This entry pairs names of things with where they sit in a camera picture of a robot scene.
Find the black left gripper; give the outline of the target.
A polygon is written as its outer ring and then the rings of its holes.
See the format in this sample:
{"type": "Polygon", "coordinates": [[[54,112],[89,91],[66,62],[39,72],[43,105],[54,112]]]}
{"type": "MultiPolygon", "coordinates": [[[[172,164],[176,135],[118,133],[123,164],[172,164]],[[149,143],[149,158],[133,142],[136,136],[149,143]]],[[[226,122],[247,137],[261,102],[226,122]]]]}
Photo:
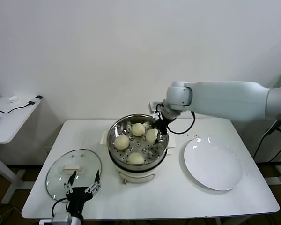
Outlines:
{"type": "Polygon", "coordinates": [[[82,211],[84,208],[85,202],[91,200],[93,196],[98,192],[101,188],[100,184],[100,171],[97,170],[94,183],[90,187],[74,187],[73,183],[76,177],[77,171],[75,170],[73,174],[69,177],[68,182],[64,183],[64,189],[66,192],[66,198],[69,201],[69,205],[67,207],[67,212],[74,217],[83,217],[82,211]]]}

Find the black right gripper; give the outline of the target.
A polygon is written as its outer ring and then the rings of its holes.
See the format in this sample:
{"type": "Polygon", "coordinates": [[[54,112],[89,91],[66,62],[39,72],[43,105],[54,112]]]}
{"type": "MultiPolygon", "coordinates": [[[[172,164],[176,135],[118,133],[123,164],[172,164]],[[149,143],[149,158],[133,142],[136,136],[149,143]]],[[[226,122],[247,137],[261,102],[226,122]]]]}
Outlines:
{"type": "Polygon", "coordinates": [[[159,143],[161,134],[162,135],[167,134],[167,126],[169,124],[169,120],[168,119],[159,119],[159,114],[157,114],[157,113],[154,113],[151,116],[153,118],[151,128],[156,128],[159,130],[159,132],[156,135],[156,139],[155,139],[154,143],[159,143]]]}

